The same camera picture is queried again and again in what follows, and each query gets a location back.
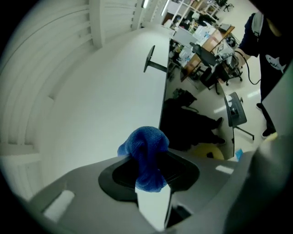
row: yellow object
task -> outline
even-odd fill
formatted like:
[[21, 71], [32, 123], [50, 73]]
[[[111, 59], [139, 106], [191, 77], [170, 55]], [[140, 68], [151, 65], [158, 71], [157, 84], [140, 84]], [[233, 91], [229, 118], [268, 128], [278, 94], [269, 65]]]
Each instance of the yellow object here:
[[196, 149], [192, 151], [192, 154], [200, 157], [206, 157], [208, 153], [212, 153], [214, 159], [224, 160], [222, 152], [214, 144], [200, 143]]
[[264, 142], [265, 142], [265, 141], [273, 141], [273, 140], [275, 140], [277, 137], [278, 137], [278, 134], [277, 134], [277, 133], [273, 133], [273, 134], [269, 135], [269, 136], [264, 140]]

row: person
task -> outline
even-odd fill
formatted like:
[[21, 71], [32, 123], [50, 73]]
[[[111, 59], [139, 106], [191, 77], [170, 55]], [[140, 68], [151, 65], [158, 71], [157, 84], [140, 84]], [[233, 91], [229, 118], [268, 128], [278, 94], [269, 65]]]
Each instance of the person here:
[[[261, 20], [259, 24], [259, 32], [255, 33], [254, 17]], [[252, 14], [245, 24], [245, 33], [239, 47], [235, 51], [240, 52], [246, 60], [251, 56], [260, 58], [260, 96], [261, 103], [257, 103], [256, 107], [262, 110], [266, 119], [266, 130], [262, 133], [262, 137], [266, 138], [274, 133], [275, 127], [262, 105], [262, 101], [271, 92], [274, 86], [281, 79], [287, 64], [290, 62], [290, 54], [284, 49], [286, 43], [285, 37], [275, 27], [268, 18], [264, 17], [260, 12]], [[245, 64], [243, 57], [236, 53], [239, 59], [239, 67]]]
[[170, 98], [163, 104], [160, 130], [169, 139], [169, 147], [187, 151], [191, 145], [198, 143], [225, 144], [225, 139], [212, 132], [221, 125], [223, 118], [214, 120], [182, 108], [188, 105], [188, 100], [182, 96], [177, 99]]

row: blue towel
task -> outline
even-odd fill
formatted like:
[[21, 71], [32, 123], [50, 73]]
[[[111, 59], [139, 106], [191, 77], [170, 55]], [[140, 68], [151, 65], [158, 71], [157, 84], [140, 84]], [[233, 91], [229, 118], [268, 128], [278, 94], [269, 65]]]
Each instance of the blue towel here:
[[147, 192], [160, 192], [166, 181], [157, 167], [156, 154], [168, 151], [169, 140], [154, 127], [136, 129], [118, 148], [118, 156], [131, 154], [138, 161], [136, 187]]

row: shark print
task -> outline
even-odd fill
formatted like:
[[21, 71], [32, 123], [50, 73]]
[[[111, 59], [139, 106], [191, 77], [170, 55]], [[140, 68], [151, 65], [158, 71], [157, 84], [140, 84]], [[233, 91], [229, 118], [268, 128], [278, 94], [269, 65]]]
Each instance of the shark print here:
[[281, 72], [282, 73], [284, 73], [284, 69], [285, 69], [285, 67], [286, 67], [286, 64], [284, 65], [284, 66], [282, 66], [281, 64], [280, 64], [280, 57], [278, 57], [278, 58], [273, 58], [271, 55], [266, 55], [266, 59], [267, 59], [267, 61], [269, 62], [269, 64], [273, 67], [273, 68], [275, 68], [275, 69], [277, 69], [277, 70], [281, 70]]

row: sneaker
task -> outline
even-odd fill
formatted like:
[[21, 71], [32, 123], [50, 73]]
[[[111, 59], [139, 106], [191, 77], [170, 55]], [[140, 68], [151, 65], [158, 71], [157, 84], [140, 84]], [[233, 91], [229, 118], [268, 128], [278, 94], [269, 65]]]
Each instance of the sneaker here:
[[271, 130], [270, 129], [266, 129], [263, 133], [262, 133], [262, 138], [263, 139], [266, 139], [269, 135], [271, 135], [272, 134], [272, 132], [271, 132]]
[[262, 111], [262, 104], [261, 103], [257, 103], [256, 104], [256, 108], [259, 109], [260, 111]]
[[221, 125], [221, 123], [222, 123], [223, 121], [224, 121], [224, 119], [223, 119], [222, 117], [218, 118], [218, 119], [216, 120], [215, 127], [212, 128], [212, 130], [218, 128], [218, 127]]

